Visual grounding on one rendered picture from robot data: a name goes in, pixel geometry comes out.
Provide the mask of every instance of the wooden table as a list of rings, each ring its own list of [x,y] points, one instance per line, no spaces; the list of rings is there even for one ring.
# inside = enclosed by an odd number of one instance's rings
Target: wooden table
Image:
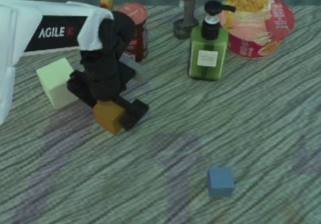
[[[148,11],[151,79],[124,97],[150,111],[130,132],[113,137],[81,102],[53,110],[35,71],[62,57],[79,69],[78,52],[20,60],[0,127],[0,223],[319,223],[320,7],[293,8],[276,54],[228,53],[217,82],[187,77],[189,41],[172,35],[182,9]],[[233,169],[233,197],[209,199],[211,166]]]

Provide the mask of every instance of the wood grain tabletop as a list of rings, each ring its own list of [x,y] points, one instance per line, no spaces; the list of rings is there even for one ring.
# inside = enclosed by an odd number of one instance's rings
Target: wood grain tabletop
[[[81,69],[79,52],[22,58],[0,127],[0,223],[320,224],[321,8],[292,9],[276,53],[228,52],[205,82],[187,77],[189,40],[173,37],[182,8],[148,7],[150,81],[123,96],[150,110],[117,136],[42,90],[36,69],[62,57]],[[209,198],[212,166],[232,168],[232,197]]]

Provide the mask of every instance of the light green cube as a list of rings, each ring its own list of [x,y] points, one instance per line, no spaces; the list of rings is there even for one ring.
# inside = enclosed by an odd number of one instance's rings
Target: light green cube
[[[42,88],[55,109],[61,109],[78,99],[67,89],[67,81],[73,71],[66,58],[36,71]]]

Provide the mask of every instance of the can lid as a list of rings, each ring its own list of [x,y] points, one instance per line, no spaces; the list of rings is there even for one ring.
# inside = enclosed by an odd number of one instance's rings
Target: can lid
[[[116,11],[123,12],[131,17],[136,25],[143,23],[147,19],[147,10],[138,3],[124,3],[116,8]]]
[[[222,12],[219,19],[231,35],[258,45],[283,40],[294,28],[294,15],[280,0],[225,0],[236,12]]]

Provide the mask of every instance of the blue block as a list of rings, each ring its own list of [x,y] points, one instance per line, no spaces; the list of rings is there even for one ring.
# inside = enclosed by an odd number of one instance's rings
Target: blue block
[[[228,167],[209,168],[207,185],[210,197],[231,197],[234,190],[232,169]]]

